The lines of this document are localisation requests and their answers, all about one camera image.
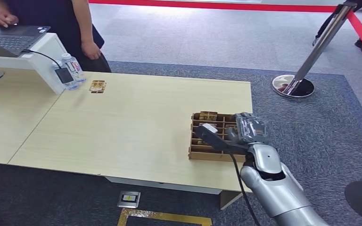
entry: plastic bottle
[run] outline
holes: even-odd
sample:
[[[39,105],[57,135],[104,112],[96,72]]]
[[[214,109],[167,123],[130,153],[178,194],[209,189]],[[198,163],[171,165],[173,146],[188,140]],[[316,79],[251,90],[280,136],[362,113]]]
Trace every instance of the plastic bottle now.
[[[61,68],[65,68],[65,66],[63,65],[63,63],[60,60],[57,60],[56,62],[59,64],[59,66]],[[55,62],[52,62],[53,70],[59,69],[58,64],[56,64]],[[75,89],[78,89],[78,87],[79,87],[79,84],[76,80],[68,82],[68,83],[63,83],[63,85],[66,87],[67,90],[75,90]]]
[[[84,72],[82,71],[80,64],[74,56],[71,56],[69,53],[62,54],[62,60],[65,66],[69,69],[74,80],[77,82],[85,82],[87,79],[84,77]]]

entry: gray carpet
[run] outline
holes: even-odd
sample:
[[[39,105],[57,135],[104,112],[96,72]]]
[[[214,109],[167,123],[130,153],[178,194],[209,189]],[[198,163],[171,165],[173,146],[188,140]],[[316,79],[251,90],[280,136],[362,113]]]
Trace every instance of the gray carpet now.
[[[362,180],[362,108],[343,75],[310,74],[316,93],[289,100],[270,88],[288,72],[189,65],[109,62],[115,73],[252,82],[254,113],[265,119],[271,144],[289,166],[317,212],[333,226],[362,226],[344,188]],[[113,184],[104,178],[0,165],[0,226],[115,226],[119,191],[142,192],[140,209],[212,218],[215,226],[253,226],[243,200],[225,211],[215,195]],[[263,226],[274,226],[255,198]],[[188,225],[133,218],[127,226]]]

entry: black cable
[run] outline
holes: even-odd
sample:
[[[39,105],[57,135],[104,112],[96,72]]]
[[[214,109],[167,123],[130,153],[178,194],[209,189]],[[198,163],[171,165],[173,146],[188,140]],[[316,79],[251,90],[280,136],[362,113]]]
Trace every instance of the black cable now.
[[[239,173],[237,160],[235,159],[234,155],[233,155],[231,152],[227,151],[227,153],[231,156],[232,161],[234,162],[234,167],[235,167],[235,171],[237,172],[238,182],[239,182],[239,186],[241,187],[242,196],[244,197],[244,200],[245,200],[245,202],[246,202],[247,208],[249,209],[250,215],[252,216],[253,221],[255,222],[255,224],[256,224],[257,226],[260,226],[260,223],[259,223],[259,221],[257,220],[255,213],[253,212],[252,206],[250,205],[250,202],[249,202],[249,200],[247,199],[247,195],[246,195],[246,193],[245,193],[245,189],[244,189],[244,187],[243,187],[243,185],[242,185],[242,179],[241,179],[241,174]]]
[[[37,53],[37,54],[40,54],[40,55],[42,55],[42,56],[44,56],[44,57],[47,57],[47,58],[51,59],[53,62],[56,63],[56,65],[57,65],[59,68],[62,68],[62,67],[56,62],[56,60],[54,60],[54,59],[51,58],[50,56],[47,56],[47,55],[45,55],[45,54],[43,54],[43,53],[40,53],[40,52],[37,52],[37,51],[32,51],[32,50],[30,50],[30,49],[25,49],[25,50],[23,50],[22,52],[23,52],[23,53]]]

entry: silver robotic arm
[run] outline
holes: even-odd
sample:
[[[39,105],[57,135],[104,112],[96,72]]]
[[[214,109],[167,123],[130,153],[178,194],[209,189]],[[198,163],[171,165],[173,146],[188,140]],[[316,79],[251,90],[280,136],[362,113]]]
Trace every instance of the silver robotic arm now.
[[[208,124],[200,126],[196,134],[215,149],[231,153],[245,151],[241,179],[279,226],[328,226],[314,211],[288,167],[280,161],[277,150],[265,144],[268,139],[265,124],[247,113],[235,117],[238,131],[232,128],[227,131],[232,139],[229,143],[215,135],[215,128],[209,128]]]

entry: stanchion post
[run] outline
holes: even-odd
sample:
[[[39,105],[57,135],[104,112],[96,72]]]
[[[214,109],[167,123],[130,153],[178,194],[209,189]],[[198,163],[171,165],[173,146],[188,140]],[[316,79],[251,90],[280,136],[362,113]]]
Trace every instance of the stanchion post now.
[[[296,75],[280,75],[272,81],[272,87],[276,93],[293,99],[301,99],[313,94],[314,85],[304,77],[313,67],[314,63],[316,63],[317,59],[334,38],[335,34],[342,27],[346,21],[347,14],[351,12],[356,5],[356,3],[350,1],[346,1],[342,4],[339,13],[328,25],[327,29],[314,46],[313,51],[299,68]]]

